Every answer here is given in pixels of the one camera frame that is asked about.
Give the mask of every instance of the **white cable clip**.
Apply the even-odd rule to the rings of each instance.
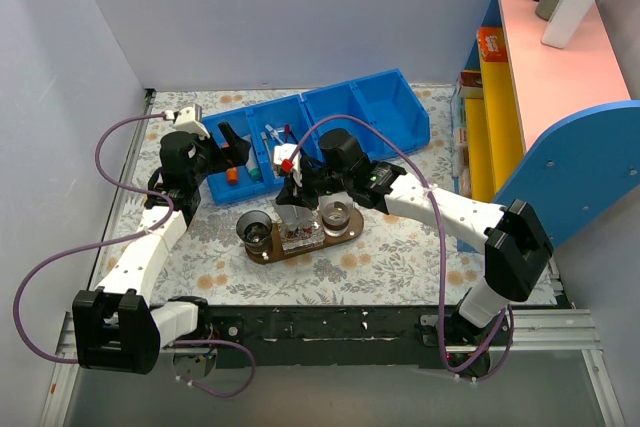
[[[174,118],[173,128],[175,130],[196,134],[205,139],[211,137],[211,134],[201,122],[202,107],[195,102],[182,107]]]
[[[165,110],[162,112],[164,120],[174,121],[176,120],[176,113],[174,110]]]

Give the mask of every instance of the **white wall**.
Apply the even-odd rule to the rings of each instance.
[[[96,0],[143,86],[452,82],[489,0]]]
[[[37,262],[99,239],[114,190],[92,164],[101,132],[144,108],[144,92],[94,0],[0,0],[0,417],[37,425],[52,364],[24,347],[11,319],[14,291]],[[107,148],[118,174],[130,143]],[[95,253],[53,264],[27,290],[33,339],[53,352]]]
[[[631,96],[640,98],[640,0],[599,0]],[[640,425],[640,188],[558,249],[569,297],[588,307],[602,338],[607,370],[627,425]]]

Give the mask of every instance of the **floral tablecloth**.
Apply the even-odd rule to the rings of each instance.
[[[452,87],[413,85],[429,114],[431,142],[412,154],[427,178],[453,190],[451,171]],[[301,93],[301,90],[233,92],[159,92],[153,112],[178,109],[197,102],[206,115]],[[133,183],[146,186],[158,167],[160,138],[171,131],[169,123],[152,120],[147,126]],[[304,254],[269,265],[253,263],[235,234],[241,214],[253,209],[275,213],[275,193],[249,201],[214,205],[206,183],[202,203],[188,232],[178,241],[156,282],[152,302],[175,295],[197,295],[215,304],[435,304],[438,300],[438,238],[434,229],[416,221],[363,210],[365,230],[352,242]],[[142,196],[127,197],[117,234],[137,227]],[[116,263],[125,246],[111,248],[101,266],[102,278]],[[454,238],[447,238],[447,303],[456,303],[483,274],[482,256],[461,253]],[[528,303],[555,304],[545,273]]]

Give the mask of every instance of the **gray floor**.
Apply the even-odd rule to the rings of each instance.
[[[247,370],[214,371],[233,389]],[[514,352],[478,386],[410,367],[263,367],[222,400],[174,380],[163,356],[147,376],[81,369],[66,426],[599,426],[580,352]]]

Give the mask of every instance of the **green cap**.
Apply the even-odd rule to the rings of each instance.
[[[249,176],[255,180],[256,182],[258,180],[262,180],[262,174],[260,173],[260,169],[252,169],[249,171]]]

